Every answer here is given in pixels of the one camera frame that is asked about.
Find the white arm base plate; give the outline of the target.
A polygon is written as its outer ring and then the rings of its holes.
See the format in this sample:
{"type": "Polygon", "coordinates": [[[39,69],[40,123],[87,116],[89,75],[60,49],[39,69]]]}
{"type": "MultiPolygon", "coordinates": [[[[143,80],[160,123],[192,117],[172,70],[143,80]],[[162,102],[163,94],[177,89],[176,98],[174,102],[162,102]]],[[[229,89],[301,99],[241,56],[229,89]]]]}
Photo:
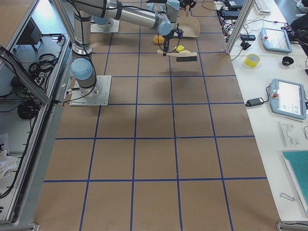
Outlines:
{"type": "Polygon", "coordinates": [[[109,102],[110,87],[112,76],[97,76],[94,89],[81,88],[75,81],[74,88],[77,90],[72,92],[71,106],[107,106],[109,102]]]}

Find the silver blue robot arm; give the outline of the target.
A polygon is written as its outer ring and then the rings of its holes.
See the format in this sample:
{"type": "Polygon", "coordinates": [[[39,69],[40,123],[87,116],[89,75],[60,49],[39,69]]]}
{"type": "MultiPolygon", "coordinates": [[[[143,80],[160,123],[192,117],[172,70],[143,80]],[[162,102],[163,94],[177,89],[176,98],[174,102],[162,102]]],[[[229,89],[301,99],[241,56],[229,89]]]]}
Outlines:
{"type": "Polygon", "coordinates": [[[121,21],[156,30],[164,38],[163,56],[169,52],[170,40],[174,35],[179,39],[183,36],[183,30],[175,26],[180,10],[178,0],[149,0],[146,8],[127,5],[120,0],[73,0],[71,5],[74,8],[71,70],[77,71],[75,77],[84,89],[92,89],[96,84],[91,63],[92,24],[96,24],[101,33],[117,32],[115,26],[121,21]]]}
{"type": "Polygon", "coordinates": [[[93,21],[100,27],[111,27],[114,20],[123,20],[136,25],[150,21],[148,15],[141,13],[156,12],[167,16],[171,24],[178,24],[180,28],[186,26],[198,26],[199,22],[192,16],[189,11],[196,5],[195,0],[148,0],[146,9],[135,8],[134,6],[123,5],[118,0],[109,0],[108,10],[104,17],[93,16],[93,21]]]}

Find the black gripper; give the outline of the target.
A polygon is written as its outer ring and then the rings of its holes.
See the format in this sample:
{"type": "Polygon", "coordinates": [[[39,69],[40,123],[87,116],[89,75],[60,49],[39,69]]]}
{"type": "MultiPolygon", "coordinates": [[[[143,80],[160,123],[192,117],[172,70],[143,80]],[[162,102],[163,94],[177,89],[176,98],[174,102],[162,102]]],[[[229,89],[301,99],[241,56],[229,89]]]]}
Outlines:
{"type": "Polygon", "coordinates": [[[196,0],[181,0],[182,7],[194,7],[196,5],[196,0]]]}
{"type": "Polygon", "coordinates": [[[183,37],[183,30],[177,27],[173,27],[171,23],[162,23],[162,36],[165,39],[163,43],[163,56],[166,56],[169,49],[169,41],[173,39],[174,33],[177,34],[180,40],[183,37]]]}

